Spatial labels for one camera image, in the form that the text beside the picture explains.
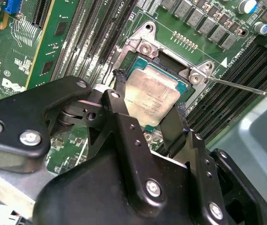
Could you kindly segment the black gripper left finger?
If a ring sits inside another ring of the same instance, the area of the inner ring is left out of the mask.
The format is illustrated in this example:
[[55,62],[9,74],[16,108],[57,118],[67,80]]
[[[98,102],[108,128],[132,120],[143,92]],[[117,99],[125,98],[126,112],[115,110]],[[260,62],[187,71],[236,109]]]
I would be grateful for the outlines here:
[[84,125],[89,129],[87,161],[115,152],[132,208],[159,213],[167,202],[161,175],[138,120],[125,105],[125,75],[117,70],[115,76],[114,88],[102,93],[68,76],[0,100],[0,169],[38,170],[53,135]]

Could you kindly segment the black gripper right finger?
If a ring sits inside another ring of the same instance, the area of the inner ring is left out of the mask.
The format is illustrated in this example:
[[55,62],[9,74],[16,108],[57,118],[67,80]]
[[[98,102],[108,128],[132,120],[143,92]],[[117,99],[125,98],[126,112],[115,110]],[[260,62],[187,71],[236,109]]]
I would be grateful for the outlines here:
[[190,215],[198,225],[267,225],[267,202],[222,149],[209,151],[182,105],[160,122],[169,158],[188,170]]

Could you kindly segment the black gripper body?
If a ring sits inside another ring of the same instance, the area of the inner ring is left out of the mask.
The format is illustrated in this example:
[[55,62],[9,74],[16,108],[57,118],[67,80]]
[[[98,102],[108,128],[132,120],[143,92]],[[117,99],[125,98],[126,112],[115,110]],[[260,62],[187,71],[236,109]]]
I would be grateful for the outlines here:
[[155,217],[140,216],[130,205],[117,154],[101,153],[52,179],[37,197],[35,225],[198,225],[202,210],[190,171],[153,153],[167,194]]

